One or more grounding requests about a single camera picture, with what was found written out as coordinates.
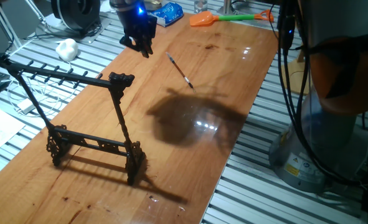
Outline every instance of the pen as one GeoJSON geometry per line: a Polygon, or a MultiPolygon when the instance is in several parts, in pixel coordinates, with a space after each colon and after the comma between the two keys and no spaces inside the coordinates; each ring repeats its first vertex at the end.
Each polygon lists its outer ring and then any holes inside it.
{"type": "Polygon", "coordinates": [[[181,69],[179,69],[178,65],[176,64],[176,62],[174,61],[174,59],[172,59],[172,57],[169,54],[169,52],[166,52],[166,54],[170,58],[170,61],[172,62],[172,64],[178,69],[178,72],[182,75],[182,77],[188,83],[189,87],[192,88],[192,90],[194,91],[194,93],[196,93],[196,90],[195,90],[194,86],[191,84],[191,82],[189,81],[189,79],[184,75],[184,73],[181,71],[181,69]]]}

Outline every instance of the white cable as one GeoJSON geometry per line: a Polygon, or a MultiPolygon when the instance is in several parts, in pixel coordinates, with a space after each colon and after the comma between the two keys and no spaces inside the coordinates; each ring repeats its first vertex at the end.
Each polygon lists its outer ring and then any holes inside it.
{"type": "MultiPolygon", "coordinates": [[[[76,89],[74,89],[74,91],[71,93],[71,94],[69,94],[69,96],[66,96],[65,98],[61,98],[60,97],[60,94],[58,94],[58,95],[52,95],[51,93],[53,93],[53,91],[54,91],[54,89],[56,88],[56,86],[53,86],[54,84],[56,84],[57,82],[53,82],[53,83],[51,83],[51,84],[48,84],[48,83],[45,83],[45,84],[41,84],[41,83],[39,83],[39,81],[38,80],[36,80],[36,82],[37,82],[37,84],[33,84],[30,80],[29,80],[29,76],[28,75],[24,75],[26,78],[27,78],[27,82],[29,82],[29,88],[31,89],[31,91],[32,92],[36,92],[38,95],[40,95],[40,96],[42,96],[42,98],[41,99],[39,99],[39,100],[37,100],[39,103],[41,102],[41,101],[43,101],[43,100],[45,100],[46,102],[49,102],[49,103],[53,103],[54,105],[53,105],[53,107],[51,107],[51,109],[49,109],[48,111],[45,111],[44,113],[45,113],[45,115],[47,116],[47,115],[51,115],[51,114],[54,114],[56,111],[54,111],[54,109],[57,109],[57,110],[59,110],[59,108],[63,105],[63,101],[65,101],[66,99],[69,99],[70,97],[72,97],[72,95],[76,92],[76,89]],[[36,87],[41,87],[41,86],[43,86],[43,88],[40,88],[40,90],[36,90],[35,88],[34,88],[34,86],[36,86],[36,87]],[[51,86],[52,88],[46,93],[45,91],[47,90],[47,87],[48,86],[51,86]],[[49,96],[47,96],[47,95],[50,95],[50,96],[53,96],[53,97],[55,97],[56,98],[56,100],[55,99],[51,99],[51,100],[53,100],[53,101],[50,101],[50,97],[49,96]]],[[[9,101],[9,103],[12,105],[12,107],[15,109],[15,111],[18,111],[18,107],[17,106],[15,106],[14,105],[14,103],[12,102],[12,100],[23,100],[23,98],[22,99],[15,99],[15,98],[13,98],[12,96],[11,96],[11,85],[12,85],[12,83],[14,83],[15,81],[17,81],[16,79],[10,79],[9,81],[11,81],[9,84],[8,84],[8,87],[7,87],[7,97],[8,97],[8,101],[9,101]]],[[[15,87],[13,90],[15,90],[16,88],[19,88],[19,87],[21,87],[20,86],[20,83],[19,82],[17,82],[17,87],[15,87]]],[[[21,115],[23,115],[23,116],[27,116],[27,117],[30,117],[30,118],[35,118],[35,117],[39,117],[40,115],[39,114],[37,114],[37,115],[30,115],[30,114],[24,114],[24,113],[19,113],[19,114],[21,114],[21,115]]]]}

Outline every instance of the yellow label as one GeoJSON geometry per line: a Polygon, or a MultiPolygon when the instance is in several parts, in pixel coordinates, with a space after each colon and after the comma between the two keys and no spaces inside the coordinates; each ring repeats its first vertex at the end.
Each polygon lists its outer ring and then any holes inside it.
{"type": "Polygon", "coordinates": [[[291,174],[293,174],[293,175],[295,175],[296,177],[297,177],[297,175],[298,175],[298,169],[296,169],[295,167],[293,167],[292,165],[290,165],[290,164],[287,164],[286,165],[286,170],[289,172],[289,173],[291,173],[291,174]]]}

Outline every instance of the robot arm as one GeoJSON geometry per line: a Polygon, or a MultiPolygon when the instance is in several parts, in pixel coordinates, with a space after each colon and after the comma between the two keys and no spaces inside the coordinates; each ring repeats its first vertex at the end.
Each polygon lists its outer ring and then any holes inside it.
{"type": "Polygon", "coordinates": [[[149,54],[153,54],[151,45],[156,34],[157,19],[147,15],[142,0],[110,0],[109,3],[116,9],[124,27],[125,35],[120,43],[148,58],[149,54]]]}

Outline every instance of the warning label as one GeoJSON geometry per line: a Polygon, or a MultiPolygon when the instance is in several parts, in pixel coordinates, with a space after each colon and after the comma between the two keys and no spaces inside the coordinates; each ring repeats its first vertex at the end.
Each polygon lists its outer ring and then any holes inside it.
{"type": "Polygon", "coordinates": [[[290,154],[288,162],[286,162],[285,170],[308,182],[320,184],[324,180],[324,175],[314,164],[293,153],[290,154]]]}
{"type": "Polygon", "coordinates": [[[287,164],[285,169],[286,169],[286,171],[288,171],[289,173],[291,173],[291,174],[293,174],[293,175],[295,175],[297,177],[298,172],[299,172],[299,169],[294,168],[290,164],[287,164]]]}

